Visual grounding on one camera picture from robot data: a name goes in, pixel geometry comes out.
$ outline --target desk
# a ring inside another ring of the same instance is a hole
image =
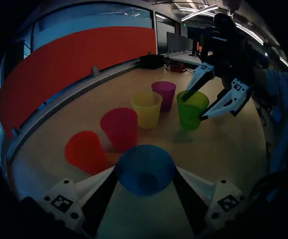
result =
[[[191,53],[176,55],[176,56],[170,57],[170,59],[174,61],[182,62],[182,63],[196,65],[196,66],[201,64],[201,60],[198,57],[190,56],[190,54]]]
[[[114,152],[100,129],[101,117],[117,107],[131,107],[130,98],[149,90],[151,84],[167,80],[176,84],[176,94],[185,90],[191,74],[135,69],[120,75],[60,109],[41,125],[18,151],[11,175],[20,198],[39,199],[45,191],[64,178],[81,181],[88,174],[71,166],[64,148],[70,137],[82,130],[99,135],[105,151]],[[223,89],[221,80],[204,85],[200,91],[213,102]],[[153,144],[168,151],[175,163],[206,180],[228,179],[245,194],[266,170],[263,129],[250,100],[237,117],[225,114],[202,121],[196,131],[185,132],[179,124],[174,98],[170,112],[162,113],[151,130],[138,129],[138,144]],[[142,198],[116,186],[103,221],[99,238],[191,238],[190,227],[171,183],[150,198]]]

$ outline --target pink cup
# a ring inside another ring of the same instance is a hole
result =
[[[152,84],[152,91],[159,93],[163,100],[161,111],[169,111],[172,107],[176,85],[168,81],[158,81]]]

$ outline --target robotic hand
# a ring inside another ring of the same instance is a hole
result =
[[[201,61],[193,73],[182,98],[186,102],[209,80],[215,76],[225,79],[230,84],[224,89],[201,115],[201,120],[231,112],[236,116],[252,95],[254,71],[247,55],[245,38],[238,35],[232,19],[225,14],[214,17],[215,28],[204,35]]]

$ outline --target glass wall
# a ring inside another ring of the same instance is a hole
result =
[[[152,28],[151,12],[120,4],[74,6],[45,16],[34,28],[34,50],[65,35],[97,27]]]
[[[167,32],[175,33],[176,22],[156,13],[157,50],[159,54],[167,53]]]

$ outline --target orange panel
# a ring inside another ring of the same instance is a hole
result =
[[[5,133],[19,129],[46,100],[72,83],[100,70],[156,54],[155,30],[101,27],[56,39],[24,59],[0,89],[0,121]]]

